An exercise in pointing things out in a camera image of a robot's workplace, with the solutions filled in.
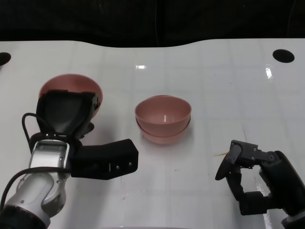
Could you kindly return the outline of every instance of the black cable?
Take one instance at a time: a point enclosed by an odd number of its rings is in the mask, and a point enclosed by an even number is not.
[[[291,17],[292,17],[292,12],[294,11],[295,8],[295,2],[296,0],[293,0],[294,2],[292,3],[290,12],[289,12],[289,16],[288,16],[288,24],[287,24],[287,38],[289,38],[289,29],[290,29],[290,21],[291,21]]]
[[[159,45],[159,38],[158,38],[158,31],[157,31],[157,5],[158,5],[158,0],[155,0],[155,1],[156,1],[156,7],[155,7],[154,31],[156,33],[157,46],[160,47],[160,45]]]
[[[5,199],[6,199],[6,196],[8,195],[10,187],[12,186],[12,184],[18,177],[28,174],[28,173],[54,173],[54,172],[55,173],[70,173],[70,170],[66,169],[66,168],[58,168],[58,167],[36,167],[36,168],[27,168],[27,169],[24,169],[24,170],[20,171],[19,173],[15,174],[10,179],[10,181],[8,182],[8,184],[6,185],[6,187],[3,191],[1,202],[0,202],[0,211],[2,211],[4,208]]]
[[[41,118],[40,116],[38,116],[37,114],[34,114],[34,113],[25,113],[25,114],[22,116],[21,122],[22,122],[22,128],[23,128],[25,137],[27,138],[27,141],[28,141],[29,145],[30,145],[30,137],[29,137],[29,133],[28,133],[27,127],[25,126],[25,118],[26,118],[27,116],[32,116],[32,117],[37,118],[37,119],[38,119],[40,122],[42,122],[47,128],[49,128],[50,131],[55,132],[55,131],[54,131],[54,128],[53,128],[50,124],[48,124],[43,118]]]

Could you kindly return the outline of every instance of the robotic hand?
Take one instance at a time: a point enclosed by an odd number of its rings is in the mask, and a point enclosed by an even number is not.
[[[260,176],[270,189],[264,197],[259,191],[244,193],[241,168],[259,165]],[[241,214],[264,214],[268,209],[283,209],[288,215],[282,221],[286,229],[305,228],[305,187],[287,157],[280,152],[262,152],[257,145],[233,140],[215,179],[226,178]]]
[[[108,180],[138,168],[138,151],[130,139],[102,146],[83,146],[79,141],[90,132],[97,95],[49,91],[38,101],[40,133],[29,138],[31,158],[28,169],[8,183],[0,204],[0,229],[46,229],[66,201],[67,178]],[[17,191],[6,203],[14,180],[25,175]]]

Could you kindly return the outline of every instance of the stacked pink bowls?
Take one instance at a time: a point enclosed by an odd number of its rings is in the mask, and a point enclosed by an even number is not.
[[[135,108],[137,125],[145,138],[157,144],[180,140],[191,120],[191,105],[180,98],[157,95]]]

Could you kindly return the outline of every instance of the tabletop hole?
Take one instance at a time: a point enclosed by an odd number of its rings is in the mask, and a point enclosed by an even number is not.
[[[0,66],[10,61],[11,55],[7,52],[0,52]]]
[[[273,57],[282,63],[290,63],[295,60],[295,56],[292,52],[285,49],[278,49],[273,52]]]

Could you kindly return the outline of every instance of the white table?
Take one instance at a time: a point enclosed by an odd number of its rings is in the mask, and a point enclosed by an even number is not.
[[[273,57],[295,55],[292,63]],[[171,48],[108,48],[83,42],[0,42],[12,59],[0,69],[0,192],[27,168],[21,117],[35,112],[40,87],[62,73],[94,79],[104,99],[84,145],[130,138],[137,172],[110,181],[69,178],[67,202],[50,229],[167,226],[194,229],[280,229],[282,210],[241,216],[215,173],[231,140],[283,151],[305,180],[305,40],[212,40]],[[187,100],[192,124],[183,141],[157,146],[141,135],[135,106],[156,94]],[[38,132],[28,118],[29,132]],[[245,191],[268,193],[258,169],[243,171]]]

